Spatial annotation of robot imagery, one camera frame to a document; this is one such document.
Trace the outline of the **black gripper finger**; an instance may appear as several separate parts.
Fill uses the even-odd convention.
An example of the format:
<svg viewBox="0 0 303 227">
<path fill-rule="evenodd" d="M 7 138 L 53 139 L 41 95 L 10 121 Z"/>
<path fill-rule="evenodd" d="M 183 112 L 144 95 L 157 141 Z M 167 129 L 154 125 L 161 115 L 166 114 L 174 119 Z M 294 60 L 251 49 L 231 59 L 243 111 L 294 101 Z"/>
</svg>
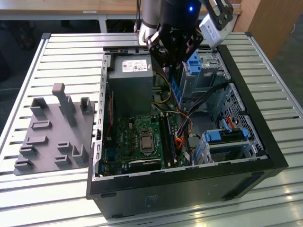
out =
<svg viewBox="0 0 303 227">
<path fill-rule="evenodd" d="M 184 35 L 181 39 L 178 59 L 186 62 L 192 56 L 194 51 L 203 41 L 203 36 L 199 31 L 194 31 L 192 34 Z"/>
<path fill-rule="evenodd" d="M 146 38 L 150 54 L 163 68 L 175 69 L 178 66 L 178 42 L 180 30 L 172 26 L 158 26 L 156 32 Z"/>
</svg>

